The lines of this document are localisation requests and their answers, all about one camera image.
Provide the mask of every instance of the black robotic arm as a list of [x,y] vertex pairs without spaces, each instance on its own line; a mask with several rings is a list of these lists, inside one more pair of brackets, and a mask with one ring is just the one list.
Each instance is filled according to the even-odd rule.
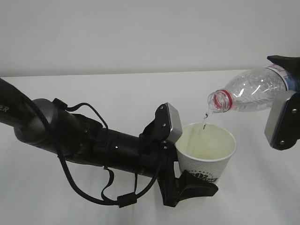
[[[79,107],[89,106],[100,118],[103,125],[80,114],[72,114]],[[0,122],[14,128],[15,136],[23,143],[56,153],[63,171],[73,190],[83,198],[102,205],[124,207],[137,202],[158,181],[163,203],[175,207],[184,199],[197,196],[213,196],[218,187],[200,180],[184,171],[180,178],[174,175],[177,161],[175,142],[181,136],[181,123],[177,110],[169,103],[160,105],[154,120],[139,137],[110,130],[87,103],[69,108],[55,99],[31,101],[16,87],[0,79]],[[102,200],[84,193],[74,182],[66,161],[103,166],[110,173],[108,185],[113,181],[116,168],[137,175],[152,177],[140,193],[108,199],[103,191]]]

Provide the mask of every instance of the clear plastic bottle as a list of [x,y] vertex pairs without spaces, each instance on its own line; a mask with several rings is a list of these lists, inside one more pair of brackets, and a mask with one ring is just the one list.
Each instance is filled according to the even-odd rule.
[[275,64],[248,70],[233,78],[225,88],[211,93],[208,97],[209,109],[212,113],[264,110],[272,106],[279,92],[298,91],[298,82]]

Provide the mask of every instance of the printed logo on cup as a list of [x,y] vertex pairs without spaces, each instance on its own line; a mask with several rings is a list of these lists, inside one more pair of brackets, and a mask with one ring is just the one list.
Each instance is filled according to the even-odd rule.
[[204,172],[204,171],[197,171],[197,170],[188,170],[191,174],[193,174],[195,177],[200,178],[201,180],[207,181],[207,182],[216,182],[218,178],[215,178],[211,173]]

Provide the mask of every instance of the white paper cup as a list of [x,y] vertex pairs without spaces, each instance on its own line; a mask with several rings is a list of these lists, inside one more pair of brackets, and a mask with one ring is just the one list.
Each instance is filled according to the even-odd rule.
[[180,171],[214,184],[236,150],[233,135],[209,123],[204,131],[202,123],[187,125],[175,145]]

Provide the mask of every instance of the bottle neck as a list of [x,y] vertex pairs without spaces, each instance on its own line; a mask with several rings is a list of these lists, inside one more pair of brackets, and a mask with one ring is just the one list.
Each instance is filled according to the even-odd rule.
[[227,90],[217,90],[208,96],[208,106],[213,113],[224,113],[233,106],[233,99]]

